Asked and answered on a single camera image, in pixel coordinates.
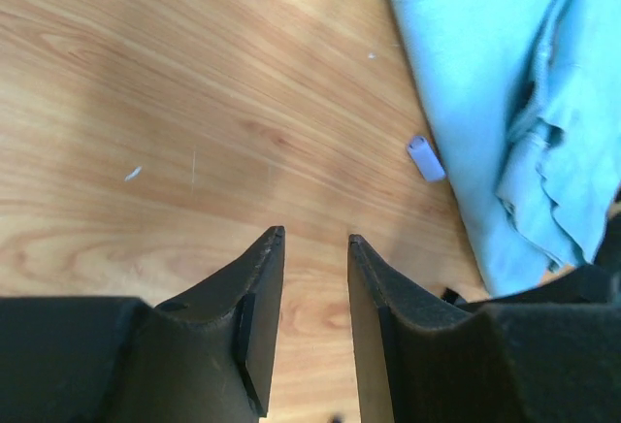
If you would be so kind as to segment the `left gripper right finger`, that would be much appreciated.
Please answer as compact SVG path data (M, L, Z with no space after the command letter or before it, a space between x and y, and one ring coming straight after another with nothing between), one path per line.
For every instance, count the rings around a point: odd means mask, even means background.
M365 422L616 422L620 276L575 269L475 303L439 298L349 239Z

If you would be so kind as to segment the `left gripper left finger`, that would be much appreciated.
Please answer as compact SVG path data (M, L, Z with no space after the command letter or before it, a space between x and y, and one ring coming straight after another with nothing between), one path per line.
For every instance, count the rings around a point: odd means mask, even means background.
M5 297L5 422L256 422L268 412L285 231L151 306L137 297Z

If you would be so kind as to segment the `grey blue pen cap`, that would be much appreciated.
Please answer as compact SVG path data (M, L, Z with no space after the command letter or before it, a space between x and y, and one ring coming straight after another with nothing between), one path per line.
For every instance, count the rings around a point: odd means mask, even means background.
M414 136L407 150L420 175L426 181L437 182L445 179L444 168L425 137Z

